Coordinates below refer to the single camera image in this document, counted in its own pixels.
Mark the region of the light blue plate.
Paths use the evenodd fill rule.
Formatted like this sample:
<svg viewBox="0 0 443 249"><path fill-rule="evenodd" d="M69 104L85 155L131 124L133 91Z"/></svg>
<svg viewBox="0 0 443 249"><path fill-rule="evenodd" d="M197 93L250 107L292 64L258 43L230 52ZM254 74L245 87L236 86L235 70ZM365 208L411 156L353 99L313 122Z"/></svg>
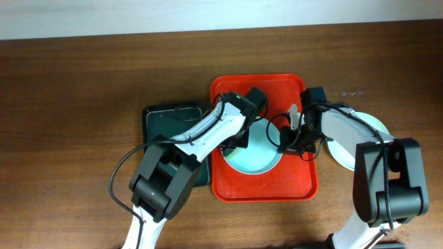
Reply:
<svg viewBox="0 0 443 249"><path fill-rule="evenodd" d="M242 174L258 175L270 171L280 162L282 153L268 138L275 144L279 143L278 128L266 119L254 122L249 129L248 147L238 147L239 152L235 156L224 160Z"/></svg>

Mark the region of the red plastic tray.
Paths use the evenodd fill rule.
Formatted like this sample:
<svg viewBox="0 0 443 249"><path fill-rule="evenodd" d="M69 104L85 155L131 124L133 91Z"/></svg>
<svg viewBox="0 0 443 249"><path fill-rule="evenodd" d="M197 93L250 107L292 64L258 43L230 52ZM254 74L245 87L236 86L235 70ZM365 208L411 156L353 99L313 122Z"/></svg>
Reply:
<svg viewBox="0 0 443 249"><path fill-rule="evenodd" d="M282 117L292 104L300 106L300 93L304 82L294 74L224 75L216 78L210 87L210 95L235 91L246 95L254 86L266 93L269 110L264 119L279 131L287 126ZM280 162L270 171L258 175L242 174L224 160L222 151L211 153L212 189L214 195L225 202L276 202L306 201L318 190L316 164L312 157L283 154Z"/></svg>

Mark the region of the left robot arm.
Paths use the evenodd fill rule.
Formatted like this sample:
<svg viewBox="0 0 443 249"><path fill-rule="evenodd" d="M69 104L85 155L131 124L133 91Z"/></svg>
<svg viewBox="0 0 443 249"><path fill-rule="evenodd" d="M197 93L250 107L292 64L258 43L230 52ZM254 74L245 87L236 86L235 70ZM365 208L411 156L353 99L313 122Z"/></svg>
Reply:
<svg viewBox="0 0 443 249"><path fill-rule="evenodd" d="M166 221L188 200L202 162L222 149L246 148L249 127L267 106L266 93L253 87L246 95L234 91L215 97L211 113L183 133L159 135L128 152L127 160L143 150L140 165L129 182L132 207L112 199L132 215L124 248L154 248Z"/></svg>

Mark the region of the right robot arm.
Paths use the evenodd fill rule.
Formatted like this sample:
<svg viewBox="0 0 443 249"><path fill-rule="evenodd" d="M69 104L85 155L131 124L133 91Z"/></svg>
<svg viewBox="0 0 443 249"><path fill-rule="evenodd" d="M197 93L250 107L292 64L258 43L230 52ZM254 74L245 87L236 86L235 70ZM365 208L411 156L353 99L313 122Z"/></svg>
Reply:
<svg viewBox="0 0 443 249"><path fill-rule="evenodd" d="M335 141L354 157L354 213L326 239L325 248L373 248L388 233L426 214L429 197L422 151L413 138L379 131L344 102L331 103L321 87L300 94L301 111L286 114L278 151L317 154Z"/></svg>

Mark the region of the black plastic tray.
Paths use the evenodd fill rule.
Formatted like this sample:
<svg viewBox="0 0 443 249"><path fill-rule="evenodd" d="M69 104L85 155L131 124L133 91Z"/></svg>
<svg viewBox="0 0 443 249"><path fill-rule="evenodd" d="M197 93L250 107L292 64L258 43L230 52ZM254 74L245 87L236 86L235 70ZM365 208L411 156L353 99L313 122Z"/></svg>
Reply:
<svg viewBox="0 0 443 249"><path fill-rule="evenodd" d="M143 142L151 142L158 135L169 139L183 133L196 125L202 114L198 102L145 107L142 110Z"/></svg>

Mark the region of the green yellow sponge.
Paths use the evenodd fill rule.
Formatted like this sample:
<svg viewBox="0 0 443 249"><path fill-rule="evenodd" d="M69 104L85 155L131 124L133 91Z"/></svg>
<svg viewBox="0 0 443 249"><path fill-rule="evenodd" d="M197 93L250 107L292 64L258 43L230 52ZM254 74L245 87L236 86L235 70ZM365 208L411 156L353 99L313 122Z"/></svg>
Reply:
<svg viewBox="0 0 443 249"><path fill-rule="evenodd" d="M222 152L223 157L226 160L228 160L228 159L232 158L233 156L235 156L239 152L239 149L236 147L233 147L233 148L229 147L229 148L222 149L221 152Z"/></svg>

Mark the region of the light green plate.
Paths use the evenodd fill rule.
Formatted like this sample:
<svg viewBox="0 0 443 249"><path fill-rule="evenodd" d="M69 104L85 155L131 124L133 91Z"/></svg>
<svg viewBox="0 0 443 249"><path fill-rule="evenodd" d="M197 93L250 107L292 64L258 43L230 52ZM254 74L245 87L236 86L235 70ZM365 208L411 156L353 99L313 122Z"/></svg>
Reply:
<svg viewBox="0 0 443 249"><path fill-rule="evenodd" d="M330 154L336 162L344 168L354 171L356 145L365 142L379 143L374 134L360 122L350 119L338 111L332 111L334 114L326 114L325 125L326 136L332 141L327 142ZM384 142L393 140L393 136L386 126L376 117L363 112L350 112L352 116L364 121L374 130L378 131Z"/></svg>

